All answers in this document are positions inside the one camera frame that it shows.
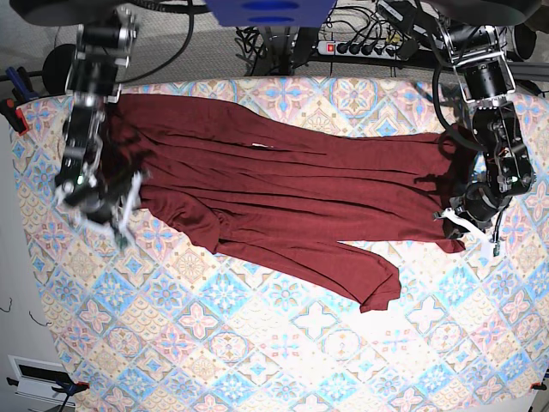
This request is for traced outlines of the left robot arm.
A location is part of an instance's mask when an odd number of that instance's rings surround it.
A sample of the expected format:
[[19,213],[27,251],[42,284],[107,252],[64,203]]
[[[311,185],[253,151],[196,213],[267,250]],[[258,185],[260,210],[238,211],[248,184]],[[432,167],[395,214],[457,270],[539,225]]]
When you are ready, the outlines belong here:
[[432,85],[444,68],[458,78],[463,101],[474,108],[472,138],[462,136],[444,118],[439,93],[432,92],[437,118],[447,133],[465,148],[483,155],[486,176],[467,185],[436,213],[447,220],[450,238],[471,233],[487,259],[500,253],[499,228],[513,197],[529,192],[535,182],[528,148],[522,138],[509,94],[516,82],[507,62],[501,29],[517,26],[541,6],[539,1],[433,1],[437,31],[427,39],[438,60]]

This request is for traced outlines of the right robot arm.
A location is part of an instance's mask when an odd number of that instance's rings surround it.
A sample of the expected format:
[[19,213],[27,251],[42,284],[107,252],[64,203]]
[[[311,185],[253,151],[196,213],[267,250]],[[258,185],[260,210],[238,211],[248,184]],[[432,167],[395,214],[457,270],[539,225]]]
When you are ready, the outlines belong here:
[[41,27],[77,26],[75,52],[64,89],[73,106],[63,124],[64,150],[52,180],[54,200],[75,209],[77,224],[114,241],[134,244],[128,224],[139,205],[144,173],[115,162],[115,175],[101,169],[107,110],[118,102],[118,72],[126,69],[138,34],[130,9],[120,1],[13,1],[26,22]]

